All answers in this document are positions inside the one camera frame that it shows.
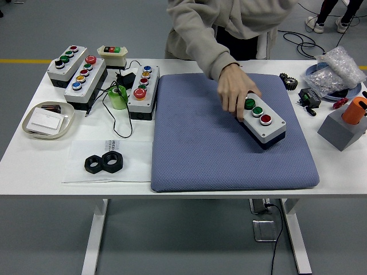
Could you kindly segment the person's right hand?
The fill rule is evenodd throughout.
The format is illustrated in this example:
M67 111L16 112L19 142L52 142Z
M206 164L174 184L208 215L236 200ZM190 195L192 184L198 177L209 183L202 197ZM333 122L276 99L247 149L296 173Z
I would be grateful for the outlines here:
M231 113L238 121L243 121L243 112L247 94L254 93L261 97L257 85L248 77L237 63L222 69L217 92L222 109Z

